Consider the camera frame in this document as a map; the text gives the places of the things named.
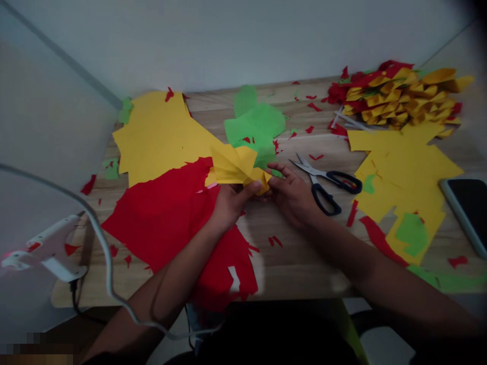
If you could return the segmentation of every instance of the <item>smartphone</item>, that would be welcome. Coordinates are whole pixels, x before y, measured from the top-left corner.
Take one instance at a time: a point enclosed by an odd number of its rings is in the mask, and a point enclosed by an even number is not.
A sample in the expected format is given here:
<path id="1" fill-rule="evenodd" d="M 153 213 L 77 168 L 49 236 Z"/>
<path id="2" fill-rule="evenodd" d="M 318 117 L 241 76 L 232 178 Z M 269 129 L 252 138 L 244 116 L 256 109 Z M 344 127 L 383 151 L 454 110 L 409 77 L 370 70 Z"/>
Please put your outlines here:
<path id="1" fill-rule="evenodd" d="M 487 260 L 487 185 L 453 178 L 442 180 L 440 187 L 475 251 Z"/>

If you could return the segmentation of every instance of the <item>yellow paper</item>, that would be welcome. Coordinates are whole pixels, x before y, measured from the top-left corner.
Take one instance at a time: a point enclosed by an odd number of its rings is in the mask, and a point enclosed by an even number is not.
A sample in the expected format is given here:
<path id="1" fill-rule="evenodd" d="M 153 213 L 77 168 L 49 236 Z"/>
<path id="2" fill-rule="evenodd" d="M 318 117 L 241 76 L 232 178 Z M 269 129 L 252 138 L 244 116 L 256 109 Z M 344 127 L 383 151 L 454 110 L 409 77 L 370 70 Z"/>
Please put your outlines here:
<path id="1" fill-rule="evenodd" d="M 113 133 L 121 153 L 119 172 L 128 172 L 129 187 L 208 157 L 210 146 L 222 145 L 189 116 L 182 93 L 168 102 L 166 94 L 153 91 L 132 100 L 130 123 Z"/>

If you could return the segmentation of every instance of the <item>black cable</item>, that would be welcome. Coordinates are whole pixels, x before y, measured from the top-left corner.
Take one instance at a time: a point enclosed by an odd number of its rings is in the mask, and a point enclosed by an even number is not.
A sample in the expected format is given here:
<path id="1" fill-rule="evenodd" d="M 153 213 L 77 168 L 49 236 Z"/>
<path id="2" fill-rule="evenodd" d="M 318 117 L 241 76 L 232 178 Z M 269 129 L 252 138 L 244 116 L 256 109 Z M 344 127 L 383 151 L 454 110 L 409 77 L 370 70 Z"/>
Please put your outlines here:
<path id="1" fill-rule="evenodd" d="M 186 318 L 188 319 L 188 332 L 191 332 L 191 324 L 189 323 L 189 316 L 188 316 L 188 307 L 186 306 L 186 304 L 184 305 L 184 310 L 186 311 Z M 191 343 L 191 337 L 188 337 L 188 343 L 189 343 L 189 347 L 191 347 L 191 350 L 193 350 L 194 352 L 194 346 Z"/>
<path id="2" fill-rule="evenodd" d="M 102 324 L 102 325 L 106 325 L 107 322 L 105 322 L 104 320 L 102 319 L 98 319 L 98 318 L 95 318 L 95 317 L 92 317 L 88 314 L 85 314 L 83 313 L 82 311 L 80 311 L 80 309 L 78 308 L 78 303 L 76 303 L 76 290 L 78 288 L 78 280 L 79 279 L 76 279 L 76 280 L 73 280 L 73 281 L 70 281 L 69 282 L 69 289 L 71 290 L 71 298 L 73 300 L 73 309 L 75 310 L 75 312 L 83 317 L 83 318 L 86 318 L 86 319 L 89 319 L 93 322 L 96 322 L 98 324 Z"/>

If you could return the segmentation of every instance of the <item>black scissor handle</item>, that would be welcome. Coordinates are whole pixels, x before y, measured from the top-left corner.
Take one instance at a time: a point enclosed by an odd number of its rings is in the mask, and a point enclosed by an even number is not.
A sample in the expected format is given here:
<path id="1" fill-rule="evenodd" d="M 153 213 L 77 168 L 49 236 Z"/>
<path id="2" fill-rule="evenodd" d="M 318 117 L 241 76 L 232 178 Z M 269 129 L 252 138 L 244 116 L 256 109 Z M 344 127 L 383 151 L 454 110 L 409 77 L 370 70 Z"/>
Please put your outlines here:
<path id="1" fill-rule="evenodd" d="M 313 184 L 313 186 L 311 187 L 311 192 L 313 193 L 313 197 L 315 198 L 316 204 L 324 214 L 331 216 L 331 215 L 338 215 L 341 213 L 341 207 L 336 203 L 336 201 L 333 200 L 333 195 L 328 194 L 320 184 Z M 330 213 L 325 209 L 320 199 L 318 198 L 318 193 L 323 195 L 323 197 L 333 206 L 334 210 L 332 213 Z"/>
<path id="2" fill-rule="evenodd" d="M 328 171 L 326 176 L 332 180 L 335 184 L 338 185 L 339 188 L 347 190 L 349 193 L 358 194 L 362 192 L 362 182 L 358 180 L 356 177 L 348 175 L 341 171 Z M 349 185 L 343 182 L 343 179 L 346 181 L 350 181 L 354 184 L 354 186 Z"/>

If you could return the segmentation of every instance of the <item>person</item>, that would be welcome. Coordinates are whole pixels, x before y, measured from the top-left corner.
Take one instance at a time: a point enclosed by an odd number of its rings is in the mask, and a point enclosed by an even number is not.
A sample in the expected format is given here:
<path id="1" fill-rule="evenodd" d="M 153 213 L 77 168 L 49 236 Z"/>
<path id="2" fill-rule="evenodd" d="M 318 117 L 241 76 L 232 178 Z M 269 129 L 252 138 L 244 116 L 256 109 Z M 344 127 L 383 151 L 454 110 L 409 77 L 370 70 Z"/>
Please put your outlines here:
<path id="1" fill-rule="evenodd" d="M 287 166 L 270 163 L 272 177 L 263 201 L 273 201 L 317 252 L 339 268 L 356 291 L 379 309 L 390 326 L 416 350 L 412 362 L 450 363 L 480 352 L 482 327 L 463 307 L 324 215 L 306 182 Z M 238 220 L 245 203 L 260 189 L 255 181 L 240 192 L 222 186 L 211 218 L 174 260 L 129 299 L 141 321 L 170 328 L 188 299 L 220 237 Z M 198 356 L 174 363 L 282 362 L 359 363 L 334 326 L 297 313 L 267 311 L 228 319 L 203 342 Z M 145 363 L 163 338 L 155 328 L 135 324 L 121 308 L 85 356 L 86 364 Z"/>

